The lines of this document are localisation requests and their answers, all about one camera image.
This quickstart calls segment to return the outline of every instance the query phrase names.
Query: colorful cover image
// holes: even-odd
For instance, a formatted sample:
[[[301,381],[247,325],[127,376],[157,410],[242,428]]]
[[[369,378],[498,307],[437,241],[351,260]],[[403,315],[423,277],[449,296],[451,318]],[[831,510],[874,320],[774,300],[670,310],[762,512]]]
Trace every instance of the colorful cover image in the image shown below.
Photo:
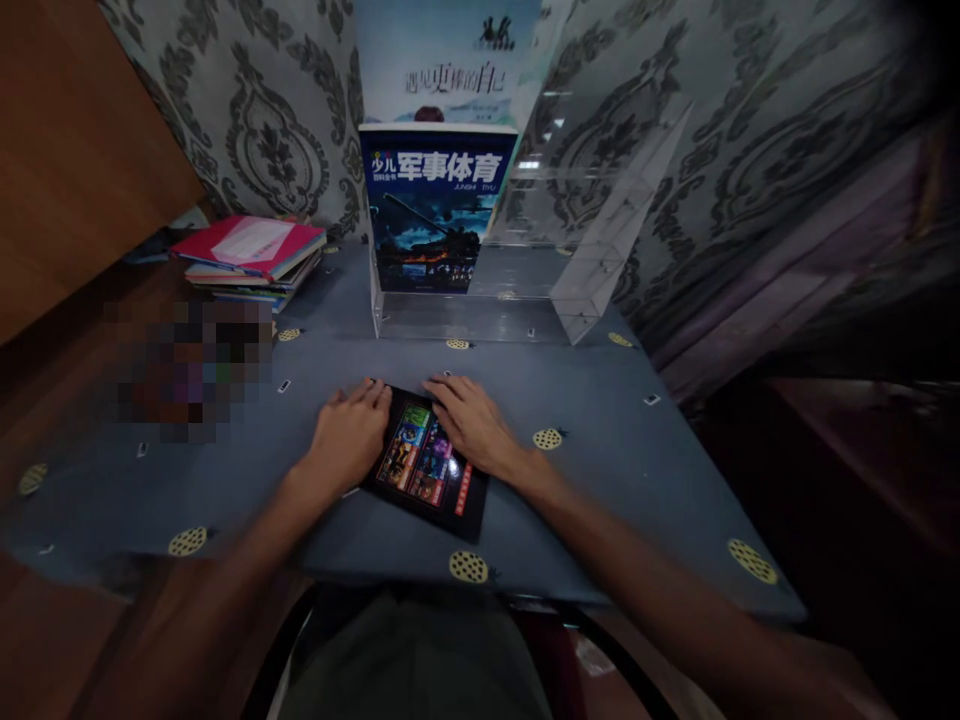
[[[541,0],[355,3],[365,122],[511,123]]]
[[[407,405],[377,471],[377,480],[439,507],[452,453],[453,447],[433,413]]]
[[[516,138],[478,125],[360,127],[382,291],[467,292]]]

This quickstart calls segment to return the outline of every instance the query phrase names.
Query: wooden cabinet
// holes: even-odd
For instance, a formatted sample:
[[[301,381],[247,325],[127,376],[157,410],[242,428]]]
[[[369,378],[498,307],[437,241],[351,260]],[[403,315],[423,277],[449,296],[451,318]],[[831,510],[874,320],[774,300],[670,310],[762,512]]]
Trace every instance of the wooden cabinet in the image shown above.
[[[0,10],[0,343],[203,197],[92,0]]]

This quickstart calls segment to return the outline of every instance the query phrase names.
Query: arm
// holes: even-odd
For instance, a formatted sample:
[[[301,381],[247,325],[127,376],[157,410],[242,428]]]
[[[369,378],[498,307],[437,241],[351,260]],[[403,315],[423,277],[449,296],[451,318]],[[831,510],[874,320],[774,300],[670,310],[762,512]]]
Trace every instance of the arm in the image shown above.
[[[383,449],[390,388],[367,381],[321,410],[310,450],[283,479],[267,509],[170,619],[145,640],[122,674],[108,681],[114,712],[129,717],[183,717],[200,702],[204,681],[235,628],[254,611],[273,576],[303,535],[344,492],[359,483]]]
[[[454,447],[517,490],[631,621],[734,717],[859,718],[829,681],[776,634],[522,448],[469,378],[424,383]]]

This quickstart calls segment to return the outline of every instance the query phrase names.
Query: hand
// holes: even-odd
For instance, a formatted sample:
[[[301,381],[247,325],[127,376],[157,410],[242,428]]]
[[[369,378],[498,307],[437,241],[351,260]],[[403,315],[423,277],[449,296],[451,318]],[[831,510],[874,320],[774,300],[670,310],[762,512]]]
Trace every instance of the hand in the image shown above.
[[[480,384],[466,377],[434,375],[423,383],[443,405],[433,404],[453,446],[478,468],[518,490],[558,477],[543,454],[523,448]]]
[[[367,380],[346,397],[337,390],[320,411],[310,450],[284,481],[295,505],[322,511],[356,486],[383,450],[393,393]]]

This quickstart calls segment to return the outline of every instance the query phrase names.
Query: stack of books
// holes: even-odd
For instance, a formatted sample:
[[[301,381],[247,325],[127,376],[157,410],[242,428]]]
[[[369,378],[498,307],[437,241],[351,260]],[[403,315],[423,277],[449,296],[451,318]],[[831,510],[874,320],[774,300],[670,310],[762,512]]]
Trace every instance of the stack of books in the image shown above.
[[[185,277],[222,300],[270,303],[279,313],[320,264],[323,229],[235,215],[174,245],[193,264]]]

